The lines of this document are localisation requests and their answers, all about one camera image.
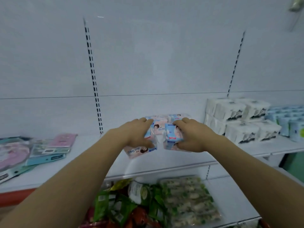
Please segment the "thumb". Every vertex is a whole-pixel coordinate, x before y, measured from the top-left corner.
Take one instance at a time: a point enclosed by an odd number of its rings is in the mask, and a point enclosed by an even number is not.
[[[144,147],[147,147],[147,148],[153,148],[154,145],[151,141],[147,140],[147,139],[143,139],[141,142],[140,142],[140,146],[144,146]]]
[[[191,143],[187,141],[182,141],[177,144],[179,149],[190,151]]]

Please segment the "pink round item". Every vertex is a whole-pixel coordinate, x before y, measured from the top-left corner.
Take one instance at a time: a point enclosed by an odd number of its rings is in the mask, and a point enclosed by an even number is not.
[[[0,146],[0,171],[9,169],[25,161],[29,148],[20,143],[7,143]]]

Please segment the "green snack bag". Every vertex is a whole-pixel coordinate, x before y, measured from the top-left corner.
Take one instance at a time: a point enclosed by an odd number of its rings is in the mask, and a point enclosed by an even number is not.
[[[162,207],[165,208],[164,204],[164,197],[163,197],[163,192],[160,186],[158,185],[152,185],[151,186],[151,191],[153,198],[158,202],[158,204]]]
[[[158,220],[163,227],[165,227],[165,213],[162,207],[157,203],[156,200],[152,199],[149,214],[151,218]]]
[[[131,212],[137,207],[130,199],[122,194],[116,198],[116,202],[110,210],[111,218],[121,227],[124,226]]]
[[[104,190],[98,193],[95,198],[93,222],[100,221],[103,217],[106,216],[109,208],[114,205],[115,197],[115,194]]]
[[[151,200],[150,185],[132,181],[129,184],[128,195],[132,202],[143,206],[149,206]]]

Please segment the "panel seam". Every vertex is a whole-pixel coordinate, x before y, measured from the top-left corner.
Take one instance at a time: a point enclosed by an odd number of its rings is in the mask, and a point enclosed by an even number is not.
[[[97,89],[96,76],[95,76],[95,68],[94,68],[94,60],[93,60],[90,30],[89,30],[89,27],[86,25],[86,20],[85,19],[83,19],[83,22],[84,22],[84,25],[85,25],[85,32],[86,32],[85,37],[86,37],[86,42],[87,42],[88,54],[89,54],[90,72],[91,72],[91,76],[92,76],[92,84],[93,84],[93,91],[94,91],[95,104],[96,104],[96,110],[97,110],[99,132],[100,132],[100,134],[103,134],[103,127],[102,127],[102,121],[101,121],[99,96],[98,96],[98,89]]]
[[[236,70],[236,68],[237,68],[237,62],[238,62],[238,59],[239,59],[239,56],[240,56],[240,53],[241,53],[241,48],[242,48],[243,40],[244,40],[244,37],[245,37],[245,32],[246,32],[246,31],[243,32],[243,36],[242,36],[242,39],[241,39],[241,43],[240,43],[240,47],[239,47],[239,51],[238,51],[238,55],[237,55],[237,60],[235,61],[235,65],[234,65],[232,77],[231,77],[231,80],[230,80],[230,85],[229,85],[227,97],[229,97],[230,88],[231,88],[231,85],[232,85],[234,73],[235,73],[235,70]]]

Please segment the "hand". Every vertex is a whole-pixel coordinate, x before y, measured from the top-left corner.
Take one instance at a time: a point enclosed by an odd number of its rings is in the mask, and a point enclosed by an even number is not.
[[[192,152],[208,151],[208,143],[215,142],[219,135],[208,126],[194,119],[183,118],[173,122],[183,132],[184,141],[178,143],[178,147]]]
[[[133,121],[127,122],[113,130],[126,139],[126,146],[133,148],[138,146],[153,148],[153,143],[147,139],[144,139],[144,136],[153,121],[153,119],[147,120],[146,118],[134,119]]]

